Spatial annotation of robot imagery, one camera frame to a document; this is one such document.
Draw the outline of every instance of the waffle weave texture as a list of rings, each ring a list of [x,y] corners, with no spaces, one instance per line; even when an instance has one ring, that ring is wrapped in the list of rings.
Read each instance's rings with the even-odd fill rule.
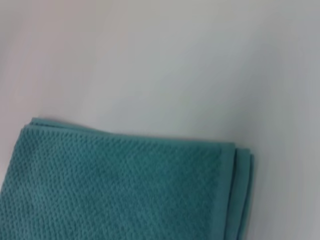
[[[253,157],[232,143],[34,118],[0,192],[0,240],[241,240]]]

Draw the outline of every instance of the folded towel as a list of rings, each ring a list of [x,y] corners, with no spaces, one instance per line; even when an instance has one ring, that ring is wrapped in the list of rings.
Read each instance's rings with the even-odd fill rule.
[[[241,240],[253,157],[232,143],[34,118],[0,192],[1,240]]]

